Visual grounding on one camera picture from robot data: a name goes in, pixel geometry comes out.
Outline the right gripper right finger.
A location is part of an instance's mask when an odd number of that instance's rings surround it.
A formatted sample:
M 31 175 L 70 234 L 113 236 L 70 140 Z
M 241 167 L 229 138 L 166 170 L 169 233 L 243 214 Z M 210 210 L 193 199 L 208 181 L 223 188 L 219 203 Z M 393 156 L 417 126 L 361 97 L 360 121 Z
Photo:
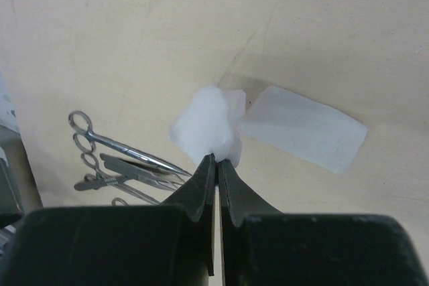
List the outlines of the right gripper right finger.
M 283 213 L 218 165 L 225 285 L 427 285 L 408 233 L 379 214 Z

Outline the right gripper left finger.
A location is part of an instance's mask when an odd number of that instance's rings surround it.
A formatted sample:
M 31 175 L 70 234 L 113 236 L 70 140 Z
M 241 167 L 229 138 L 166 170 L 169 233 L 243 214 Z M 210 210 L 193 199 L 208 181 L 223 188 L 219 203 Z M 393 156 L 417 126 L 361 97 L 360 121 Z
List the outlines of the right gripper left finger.
M 45 208 L 1 259 L 2 285 L 207 285 L 214 274 L 215 158 L 157 206 Z

